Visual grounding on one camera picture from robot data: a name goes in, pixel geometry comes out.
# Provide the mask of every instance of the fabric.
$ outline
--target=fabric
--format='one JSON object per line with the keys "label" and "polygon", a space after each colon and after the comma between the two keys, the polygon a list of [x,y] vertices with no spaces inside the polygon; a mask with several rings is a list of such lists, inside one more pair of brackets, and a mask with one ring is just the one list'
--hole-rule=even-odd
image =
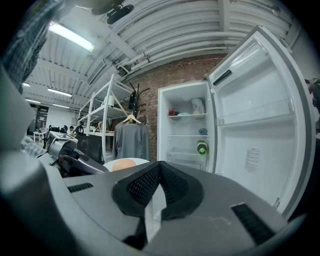
{"label": "fabric", "polygon": [[64,0],[36,1],[25,13],[3,53],[3,66],[21,94],[22,83],[36,66],[40,50],[47,40],[49,24],[63,6]]}
{"label": "fabric", "polygon": [[114,129],[113,159],[140,158],[150,161],[148,129],[143,123],[118,123]]}
{"label": "fabric", "polygon": [[20,150],[30,156],[39,156],[46,153],[46,150],[34,143],[34,140],[25,136],[21,141]]}

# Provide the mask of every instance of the white wall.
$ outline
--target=white wall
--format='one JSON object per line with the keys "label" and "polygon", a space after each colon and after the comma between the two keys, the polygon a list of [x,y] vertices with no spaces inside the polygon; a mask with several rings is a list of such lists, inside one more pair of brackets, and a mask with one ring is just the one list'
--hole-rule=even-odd
{"label": "white wall", "polygon": [[[318,77],[320,74],[320,57],[318,51],[309,38],[307,32],[302,29],[297,40],[292,46],[292,57],[297,63],[301,73],[305,79],[311,80],[314,77]],[[313,108],[314,120],[319,119],[319,112],[316,107]]]}
{"label": "white wall", "polygon": [[48,116],[46,118],[46,127],[48,128],[49,125],[52,125],[62,128],[66,125],[69,128],[71,126],[72,118],[77,118],[77,113],[49,107]]}

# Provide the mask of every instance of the door shelf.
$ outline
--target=door shelf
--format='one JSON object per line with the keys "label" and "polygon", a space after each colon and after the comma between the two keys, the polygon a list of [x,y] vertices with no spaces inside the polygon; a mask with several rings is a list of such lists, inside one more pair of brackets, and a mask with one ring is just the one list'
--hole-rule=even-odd
{"label": "door shelf", "polygon": [[274,118],[290,116],[294,113],[294,105],[291,98],[279,100],[267,105],[244,110],[238,113],[217,117],[217,126],[249,123]]}

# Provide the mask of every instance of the hanging clothes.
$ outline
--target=hanging clothes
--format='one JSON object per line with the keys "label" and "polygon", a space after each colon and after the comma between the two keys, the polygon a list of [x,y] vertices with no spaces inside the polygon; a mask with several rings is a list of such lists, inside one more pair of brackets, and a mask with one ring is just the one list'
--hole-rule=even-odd
{"label": "hanging clothes", "polygon": [[140,158],[150,161],[148,129],[143,123],[118,123],[114,129],[113,159]]}

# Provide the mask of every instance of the refrigerator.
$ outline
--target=refrigerator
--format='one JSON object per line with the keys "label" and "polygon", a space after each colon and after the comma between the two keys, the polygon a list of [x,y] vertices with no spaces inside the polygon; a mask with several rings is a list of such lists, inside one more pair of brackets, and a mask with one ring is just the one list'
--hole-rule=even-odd
{"label": "refrigerator", "polygon": [[[194,114],[193,99],[203,113]],[[158,90],[157,160],[227,177],[288,219],[312,170],[312,107],[297,64],[258,25],[205,80]],[[184,115],[169,116],[170,109]]]}

